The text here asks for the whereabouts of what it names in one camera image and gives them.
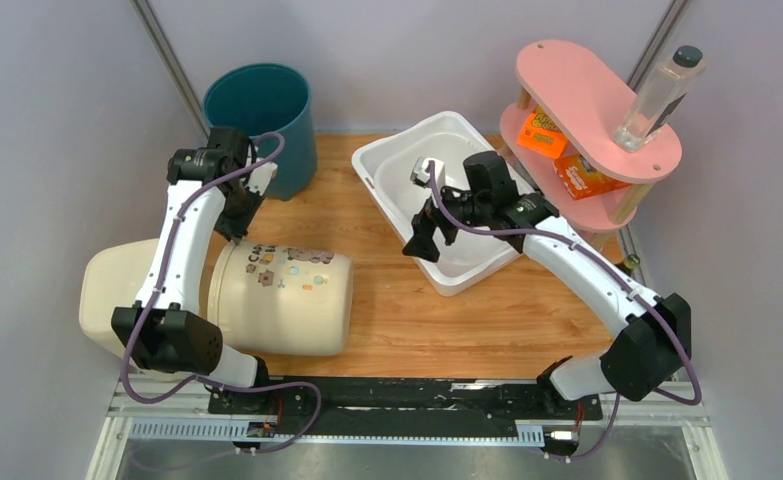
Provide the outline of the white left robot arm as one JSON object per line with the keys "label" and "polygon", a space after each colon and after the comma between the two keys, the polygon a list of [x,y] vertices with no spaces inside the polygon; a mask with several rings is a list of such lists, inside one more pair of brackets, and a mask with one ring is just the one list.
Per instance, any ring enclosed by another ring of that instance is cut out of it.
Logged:
{"label": "white left robot arm", "polygon": [[234,400],[250,414],[271,405],[273,388],[257,377],[259,360],[226,344],[221,329],[201,315],[199,291],[211,235],[242,240],[275,171],[234,127],[214,127],[205,146],[171,157],[151,266],[133,303],[116,307],[110,320],[126,367],[235,387]]}

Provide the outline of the cream large bucket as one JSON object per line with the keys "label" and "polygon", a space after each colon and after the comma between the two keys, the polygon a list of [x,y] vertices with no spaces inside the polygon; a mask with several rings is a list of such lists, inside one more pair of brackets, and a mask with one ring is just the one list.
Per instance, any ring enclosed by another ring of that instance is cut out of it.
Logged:
{"label": "cream large bucket", "polygon": [[353,280],[340,253],[230,243],[203,268],[204,317],[239,351],[334,356],[346,343]]}

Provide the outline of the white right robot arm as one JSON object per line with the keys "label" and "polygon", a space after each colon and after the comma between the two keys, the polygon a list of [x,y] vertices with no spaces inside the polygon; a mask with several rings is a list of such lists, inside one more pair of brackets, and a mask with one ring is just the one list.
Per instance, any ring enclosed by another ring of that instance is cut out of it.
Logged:
{"label": "white right robot arm", "polygon": [[701,402],[691,362],[691,308],[684,298],[662,297],[631,278],[591,247],[544,196],[520,193],[497,152],[473,154],[463,169],[466,190],[446,185],[443,162],[416,160],[410,180],[430,194],[412,218],[404,255],[437,262],[437,233],[446,245],[461,231],[496,238],[561,280],[613,338],[605,351],[569,356],[539,376],[544,413],[563,417],[578,399],[603,393],[631,401],[658,393],[687,405]]}

